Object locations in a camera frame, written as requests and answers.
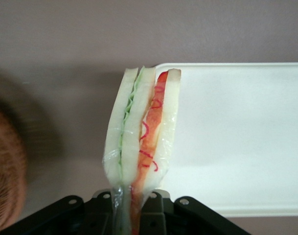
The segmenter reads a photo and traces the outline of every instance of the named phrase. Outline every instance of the brown woven basket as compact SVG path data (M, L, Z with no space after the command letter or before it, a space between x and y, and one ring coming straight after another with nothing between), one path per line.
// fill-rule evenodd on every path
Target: brown woven basket
M26 191L26 153L22 139L0 112L0 230L16 222Z

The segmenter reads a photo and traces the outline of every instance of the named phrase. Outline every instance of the white cutting board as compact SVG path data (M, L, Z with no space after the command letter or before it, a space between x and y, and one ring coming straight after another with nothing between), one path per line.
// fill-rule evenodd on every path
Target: white cutting board
M162 184L223 216L298 215L298 63L161 64L182 70Z

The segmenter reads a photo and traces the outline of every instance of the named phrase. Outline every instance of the metal screw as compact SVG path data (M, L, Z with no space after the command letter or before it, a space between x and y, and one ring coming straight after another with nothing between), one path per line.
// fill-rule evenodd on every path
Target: metal screw
M187 199L185 199L185 198L180 199L179 202L180 202L181 204L183 204L183 205L188 205L188 204L189 204L189 201L188 201Z
M106 194L103 195L103 198L104 198L104 199L108 199L108 198L110 198L110 197L111 197L111 196L110 196L108 193L106 193Z
M156 198L157 195L156 195L155 193L152 192L152 193L150 194L150 197L151 197L151 198Z
M72 199L72 200L70 200L70 201L69 201L69 204L71 204L71 205L72 205L72 204L75 204L76 202L77 202L77 200L76 200L76 199Z

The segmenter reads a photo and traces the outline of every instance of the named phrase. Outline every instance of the gray wall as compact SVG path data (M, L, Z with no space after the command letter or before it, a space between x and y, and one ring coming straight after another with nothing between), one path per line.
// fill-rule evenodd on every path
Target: gray wall
M298 0L0 0L0 101L29 151L23 216L109 186L101 158L123 71L165 62L298 62ZM298 218L232 220L298 235Z

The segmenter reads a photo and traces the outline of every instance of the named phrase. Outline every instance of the plastic wrap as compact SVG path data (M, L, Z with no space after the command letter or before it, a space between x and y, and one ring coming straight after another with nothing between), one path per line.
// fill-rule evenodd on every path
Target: plastic wrap
M180 70L126 70L106 137L103 158L113 186L113 234L137 235L140 212L169 167L178 109Z

